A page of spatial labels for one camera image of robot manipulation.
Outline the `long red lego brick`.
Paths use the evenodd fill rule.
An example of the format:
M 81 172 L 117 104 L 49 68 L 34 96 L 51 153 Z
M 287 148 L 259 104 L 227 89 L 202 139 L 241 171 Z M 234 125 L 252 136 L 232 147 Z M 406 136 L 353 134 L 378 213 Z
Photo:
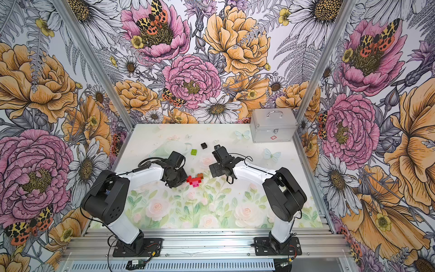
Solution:
M 194 180 L 194 182 L 198 182 L 199 184 L 202 182 L 202 180 L 199 177 L 195 177 L 195 178 L 193 178 L 193 180 Z

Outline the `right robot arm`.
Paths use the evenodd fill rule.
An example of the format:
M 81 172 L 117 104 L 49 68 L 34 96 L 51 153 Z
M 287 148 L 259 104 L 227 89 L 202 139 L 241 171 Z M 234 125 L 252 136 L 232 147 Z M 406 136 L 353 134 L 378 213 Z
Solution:
M 245 180 L 263 186 L 275 219 L 268 237 L 254 239 L 252 247 L 256 248 L 256 255 L 299 255 L 292 230 L 308 198 L 290 170 L 284 167 L 268 170 L 249 164 L 246 156 L 230 154 L 220 145 L 214 147 L 212 154 L 216 160 L 209 165 L 212 177 L 225 176 L 229 184 Z

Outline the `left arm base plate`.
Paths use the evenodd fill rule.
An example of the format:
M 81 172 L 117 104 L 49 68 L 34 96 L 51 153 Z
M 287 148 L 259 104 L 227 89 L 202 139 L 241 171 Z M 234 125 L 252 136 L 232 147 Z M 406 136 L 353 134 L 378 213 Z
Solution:
M 153 253 L 156 257 L 160 256 L 163 239 L 161 238 L 139 238 L 132 244 L 117 241 L 113 257 L 150 257 Z

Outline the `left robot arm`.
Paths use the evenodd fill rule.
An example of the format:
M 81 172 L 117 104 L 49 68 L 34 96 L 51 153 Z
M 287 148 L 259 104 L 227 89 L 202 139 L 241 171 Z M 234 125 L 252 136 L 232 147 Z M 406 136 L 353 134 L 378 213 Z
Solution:
M 146 254 L 152 244 L 136 227 L 125 212 L 129 193 L 150 182 L 161 181 L 169 188 L 187 182 L 184 170 L 186 158 L 172 152 L 168 158 L 150 157 L 138 167 L 124 173 L 102 171 L 86 193 L 80 208 L 96 218 L 117 239 L 114 257 L 139 257 Z

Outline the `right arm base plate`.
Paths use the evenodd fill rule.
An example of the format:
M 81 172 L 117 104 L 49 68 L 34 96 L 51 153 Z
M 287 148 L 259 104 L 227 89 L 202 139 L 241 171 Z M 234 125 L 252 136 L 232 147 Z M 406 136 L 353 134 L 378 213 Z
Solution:
M 250 245 L 254 248 L 256 256 L 290 256 L 302 255 L 299 238 L 289 237 L 284 243 L 279 243 L 275 238 L 257 237 Z

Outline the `small red lego brick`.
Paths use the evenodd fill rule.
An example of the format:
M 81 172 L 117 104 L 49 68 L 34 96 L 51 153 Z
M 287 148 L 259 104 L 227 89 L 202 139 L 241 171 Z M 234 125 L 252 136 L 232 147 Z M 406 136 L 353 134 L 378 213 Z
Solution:
M 193 185 L 194 180 L 191 176 L 188 176 L 187 182 L 189 183 L 189 185 Z

